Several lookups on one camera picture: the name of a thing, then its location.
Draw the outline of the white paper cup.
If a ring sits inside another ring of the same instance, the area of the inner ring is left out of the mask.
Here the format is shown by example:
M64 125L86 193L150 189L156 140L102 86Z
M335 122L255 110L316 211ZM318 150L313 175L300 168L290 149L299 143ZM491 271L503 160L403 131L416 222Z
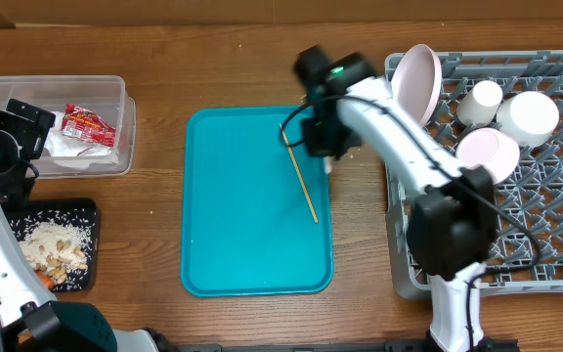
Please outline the white paper cup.
M466 126L490 124L502 97L502 89L497 83L491 80L476 83L457 106L458 121Z

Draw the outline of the red snack wrapper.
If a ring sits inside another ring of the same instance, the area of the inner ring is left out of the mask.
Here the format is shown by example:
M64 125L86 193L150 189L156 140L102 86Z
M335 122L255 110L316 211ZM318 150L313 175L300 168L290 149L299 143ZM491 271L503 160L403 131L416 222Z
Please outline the red snack wrapper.
M83 107L67 104L62 122L64 136L80 142L113 147L116 129L96 113Z

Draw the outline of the white plastic fork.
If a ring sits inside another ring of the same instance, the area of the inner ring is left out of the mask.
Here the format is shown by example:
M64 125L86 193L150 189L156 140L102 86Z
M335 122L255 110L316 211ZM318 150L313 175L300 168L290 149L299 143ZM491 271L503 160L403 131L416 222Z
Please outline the white plastic fork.
M326 174L329 174L332 171L332 164L333 164L332 160L333 160L332 156L327 156L324 158L324 168Z

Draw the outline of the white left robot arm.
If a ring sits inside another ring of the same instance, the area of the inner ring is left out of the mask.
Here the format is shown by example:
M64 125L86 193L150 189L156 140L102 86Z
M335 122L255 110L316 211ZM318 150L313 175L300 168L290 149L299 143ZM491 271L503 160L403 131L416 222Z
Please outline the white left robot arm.
M22 253L3 208L26 200L54 119L17 100L0 111L0 351L166 351L156 333L115 330L95 306L58 300Z

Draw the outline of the pink bowl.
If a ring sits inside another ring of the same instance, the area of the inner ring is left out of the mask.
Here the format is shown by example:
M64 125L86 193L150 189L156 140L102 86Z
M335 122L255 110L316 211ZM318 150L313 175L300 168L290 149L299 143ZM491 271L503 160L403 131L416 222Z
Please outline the pink bowl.
M480 128L468 133L458 144L455 156L466 167L483 166L496 185L510 176L518 165L518 144L493 128Z

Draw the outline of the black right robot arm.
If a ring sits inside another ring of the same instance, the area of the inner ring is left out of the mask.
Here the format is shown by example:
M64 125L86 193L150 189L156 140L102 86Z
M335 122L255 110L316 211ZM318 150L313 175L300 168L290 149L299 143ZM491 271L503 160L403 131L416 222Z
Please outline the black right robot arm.
M438 145L361 54L334 62L315 46L298 55L293 71L313 111L301 122L300 145L310 156L334 158L361 142L372 146L412 199L406 241L430 277L433 344L475 350L484 339L475 284L497 235L490 173Z

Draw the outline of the white napkin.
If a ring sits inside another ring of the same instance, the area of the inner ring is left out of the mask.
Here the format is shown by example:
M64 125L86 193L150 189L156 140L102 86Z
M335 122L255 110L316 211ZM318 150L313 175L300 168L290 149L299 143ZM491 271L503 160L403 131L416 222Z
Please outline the white napkin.
M65 114L54 111L54 115L55 123L47 136L44 153L48 153L57 165L84 170L89 168L91 163L118 163L118 157L112 153L111 148L64 136L62 122Z

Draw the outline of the orange carrot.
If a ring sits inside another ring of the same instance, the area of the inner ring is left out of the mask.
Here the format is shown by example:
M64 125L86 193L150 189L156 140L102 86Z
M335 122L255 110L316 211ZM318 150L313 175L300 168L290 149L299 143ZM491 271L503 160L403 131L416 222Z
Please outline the orange carrot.
M36 277L40 280L42 285L47 289L51 290L55 287L53 279L40 271L35 271Z

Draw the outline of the pink plate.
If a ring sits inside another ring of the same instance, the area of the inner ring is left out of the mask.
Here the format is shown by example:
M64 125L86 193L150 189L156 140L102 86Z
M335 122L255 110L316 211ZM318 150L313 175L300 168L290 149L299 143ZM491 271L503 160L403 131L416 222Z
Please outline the pink plate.
M425 44L411 47L391 79L394 99L420 125L429 122L440 96L442 67L437 54Z

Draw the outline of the white bowl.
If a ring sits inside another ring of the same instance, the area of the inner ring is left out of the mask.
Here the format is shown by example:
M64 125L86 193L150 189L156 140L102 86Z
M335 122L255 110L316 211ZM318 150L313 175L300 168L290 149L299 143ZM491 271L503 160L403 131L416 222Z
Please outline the white bowl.
M527 91L502 103L496 115L499 131L521 147L547 142L559 123L555 103L541 92Z

